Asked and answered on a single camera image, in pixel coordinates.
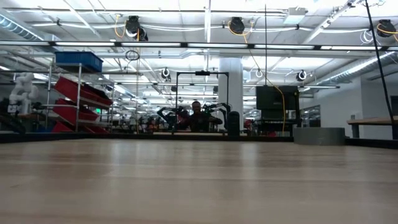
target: white pillar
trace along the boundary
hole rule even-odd
[[[220,58],[219,72],[229,72],[229,97],[228,103],[231,111],[240,115],[241,130],[243,130],[243,66],[241,58]],[[227,77],[218,75],[218,102],[226,103]]]

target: man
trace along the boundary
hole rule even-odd
[[[201,112],[201,104],[197,101],[192,103],[193,114],[184,122],[191,128],[192,132],[208,132],[209,122],[222,124],[223,121],[211,115]]]

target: wooden workbench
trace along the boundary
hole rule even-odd
[[[398,116],[394,116],[394,121],[398,123]],[[353,130],[353,138],[359,138],[359,125],[373,125],[373,126],[391,126],[390,118],[365,118],[354,119],[347,121]],[[393,139],[398,139],[398,136],[393,133]]]

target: white wall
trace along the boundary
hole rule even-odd
[[[373,71],[353,79],[352,83],[341,83],[341,88],[337,90],[319,91],[314,99],[301,100],[300,107],[320,105],[321,127],[342,127],[346,130],[346,136],[352,137],[351,126],[347,124],[351,115],[355,115],[356,119],[389,117],[381,80],[368,80],[378,73]],[[391,96],[398,96],[398,74],[386,77],[386,83],[389,100]],[[390,126],[360,126],[359,136],[366,139],[392,139],[392,131]]]
[[[351,126],[347,121],[351,115],[362,118],[361,79],[355,78],[350,84],[340,84],[340,89],[322,90],[314,99],[300,102],[301,108],[320,105],[321,127],[345,128],[346,136],[352,137]]]
[[[391,96],[398,96],[398,83],[393,80],[394,78],[394,76],[386,77],[389,100],[391,100]],[[364,118],[389,118],[380,79],[368,81],[367,76],[363,76],[361,92]],[[392,139],[392,130],[390,126],[364,126],[363,137],[367,139]]]

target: black monitor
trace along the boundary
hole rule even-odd
[[[296,110],[296,99],[299,97],[297,86],[278,86],[285,98],[285,110]],[[256,87],[257,110],[282,110],[282,95],[273,86]]]

